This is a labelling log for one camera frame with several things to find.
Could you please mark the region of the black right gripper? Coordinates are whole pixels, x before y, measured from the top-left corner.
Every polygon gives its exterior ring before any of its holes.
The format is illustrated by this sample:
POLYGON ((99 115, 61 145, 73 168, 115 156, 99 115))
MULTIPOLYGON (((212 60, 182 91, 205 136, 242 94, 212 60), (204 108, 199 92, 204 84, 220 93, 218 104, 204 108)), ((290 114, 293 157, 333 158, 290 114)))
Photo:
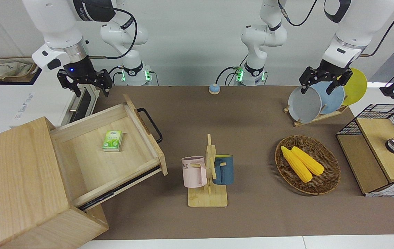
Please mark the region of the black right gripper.
POLYGON ((57 78, 62 88, 73 90, 78 98, 81 96, 78 84, 94 85, 102 90, 106 98, 113 86, 109 72, 106 69, 96 71, 89 57, 63 66, 63 69, 58 70, 57 78))

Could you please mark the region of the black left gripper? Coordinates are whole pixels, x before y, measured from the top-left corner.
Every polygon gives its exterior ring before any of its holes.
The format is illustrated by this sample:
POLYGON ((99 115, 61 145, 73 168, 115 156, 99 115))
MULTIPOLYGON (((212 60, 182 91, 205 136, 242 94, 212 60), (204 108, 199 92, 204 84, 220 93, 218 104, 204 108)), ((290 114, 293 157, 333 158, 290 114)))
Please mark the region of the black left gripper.
POLYGON ((339 86, 345 86, 352 75, 353 72, 348 66, 341 68, 328 61, 321 60, 316 69, 308 66, 299 77, 301 94, 305 94, 311 85, 319 82, 330 82, 325 91, 328 95, 331 95, 339 86))

